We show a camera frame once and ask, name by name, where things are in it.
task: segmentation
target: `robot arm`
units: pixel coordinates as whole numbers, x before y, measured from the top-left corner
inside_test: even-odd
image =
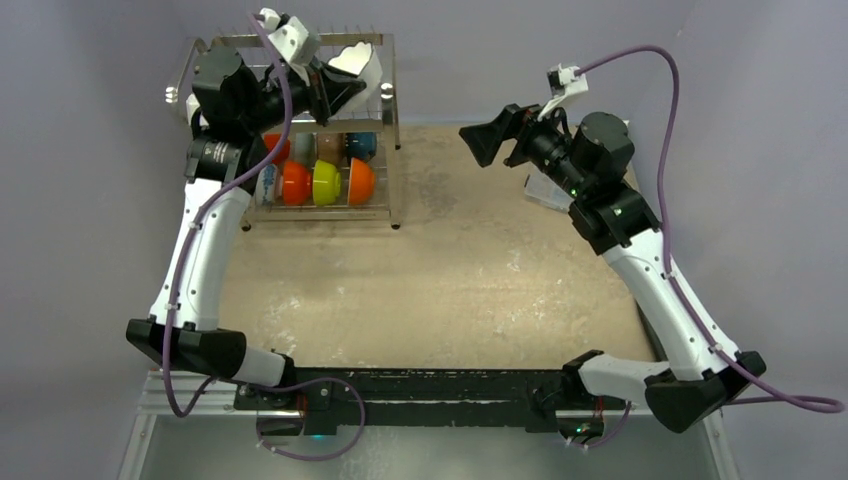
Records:
[[[566,364],[569,385],[647,405],[667,428],[682,432],[734,399],[748,386],[719,358],[698,331],[666,278],[660,223],[644,198],[624,181],[634,152],[627,127],[607,113],[592,113],[572,137],[562,106],[586,91],[574,67],[549,72],[554,98],[544,107],[508,105],[492,122],[465,127],[460,135],[480,166],[490,165],[501,142],[515,139],[505,160],[509,167],[527,161],[574,198],[569,216],[596,254],[622,278],[645,312],[668,357],[663,362],[617,359],[588,352]],[[673,269],[687,298],[720,348],[754,375],[765,372],[757,352],[741,352],[716,325],[688,282]]]
[[[315,57],[320,37],[297,18],[263,9],[260,23],[290,67],[288,83],[296,116],[309,112],[327,124],[343,109],[355,108],[377,88],[381,72],[376,55],[354,61],[324,63]],[[357,52],[373,49],[357,45]],[[192,95],[187,100],[192,141],[186,155],[185,205],[170,267],[146,319],[130,320],[127,339],[162,363],[166,318],[174,312],[171,364],[176,368],[252,384],[277,386],[290,358],[247,346],[241,332],[222,330],[219,300],[230,250],[255,189],[255,179],[228,191],[209,208],[199,225],[201,205],[227,183],[247,172],[268,154],[261,134],[283,119],[281,87],[264,81],[245,65],[233,47],[213,45],[194,66]],[[171,285],[182,245],[191,229],[195,239],[183,262],[180,285]],[[177,304],[171,305],[172,289]]]

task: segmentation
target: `gray wall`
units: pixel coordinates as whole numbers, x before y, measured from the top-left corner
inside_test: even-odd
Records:
[[[348,25],[397,38],[402,120],[491,119],[504,105],[544,103],[552,65],[586,63],[637,44],[671,43],[694,0],[175,0],[186,30],[247,32],[245,12],[274,6],[327,31]],[[575,106],[628,118],[659,61],[625,60],[592,80],[592,101]]]
[[[764,355],[774,385],[842,400],[847,22],[840,0],[699,2],[673,45],[683,86],[666,174],[677,261],[716,320]],[[658,69],[633,117],[652,199],[670,92]],[[725,410],[748,478],[848,469],[846,415]]]
[[[167,267],[185,138],[164,0],[0,6],[0,477],[115,478],[149,366],[124,340]]]

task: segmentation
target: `dish rack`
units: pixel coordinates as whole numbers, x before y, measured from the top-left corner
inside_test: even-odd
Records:
[[[371,98],[355,111],[334,116],[327,126],[315,123],[308,115],[298,116],[292,122],[289,135],[294,139],[299,133],[375,133],[378,138],[377,152],[368,162],[377,177],[374,195],[365,205],[347,205],[347,195],[344,192],[348,188],[350,167],[340,165],[338,170],[342,176],[342,195],[339,195],[339,202],[336,204],[316,206],[307,203],[303,206],[285,206],[275,203],[265,206],[257,205],[254,201],[242,218],[242,230],[250,230],[256,222],[285,220],[389,220],[392,228],[400,228],[401,193],[397,153],[400,149],[400,129],[395,89],[397,74],[394,35],[375,31],[362,32],[359,28],[355,33],[322,33],[321,49],[317,55],[326,61],[340,53],[343,48],[354,46],[358,42],[372,44],[380,59],[383,78],[379,91],[375,91]],[[257,75],[263,75],[270,64],[268,53],[257,35],[221,35],[212,39],[211,44],[237,48],[245,63]],[[184,88],[183,84],[191,70],[193,59],[206,50],[208,47],[202,39],[188,39],[180,68],[165,90],[165,102],[173,108],[185,125],[188,125],[185,100],[184,97],[181,100],[180,91]],[[281,130],[280,127],[275,127],[266,133],[282,133]]]

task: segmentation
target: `bowl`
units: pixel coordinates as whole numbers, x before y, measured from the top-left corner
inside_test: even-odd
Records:
[[[268,133],[264,137],[262,137],[262,140],[265,141],[265,147],[270,152],[277,145],[277,142],[280,141],[280,138],[282,138],[282,135],[280,135],[279,133]],[[280,151],[280,154],[277,155],[273,160],[271,160],[271,163],[273,163],[274,165],[280,165],[281,163],[283,163],[287,158],[289,158],[290,150],[291,142],[289,141],[289,139],[286,139],[286,143],[285,145],[283,145],[283,149]]]
[[[312,172],[312,201],[315,205],[332,205],[336,203],[342,190],[342,176],[332,163],[323,160],[315,161]]]
[[[348,161],[358,158],[368,162],[377,154],[377,134],[374,132],[348,133],[345,135]]]
[[[273,205],[276,197],[276,191],[279,188],[276,165],[268,165],[259,172],[256,176],[256,189],[253,192],[253,199],[256,205],[267,207]]]
[[[315,153],[321,160],[337,167],[345,157],[345,136],[343,133],[319,133],[315,136]]]
[[[374,194],[377,176],[367,163],[358,158],[350,161],[350,189],[347,192],[348,205],[362,205]]]
[[[283,205],[303,205],[312,193],[312,175],[303,165],[293,161],[283,162]]]

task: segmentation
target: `table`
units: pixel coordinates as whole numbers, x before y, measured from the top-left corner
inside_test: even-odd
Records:
[[[238,235],[222,328],[301,366],[559,368],[589,349],[654,360],[630,293],[570,218],[525,199],[526,167],[478,167],[458,128],[402,128],[400,230]]]

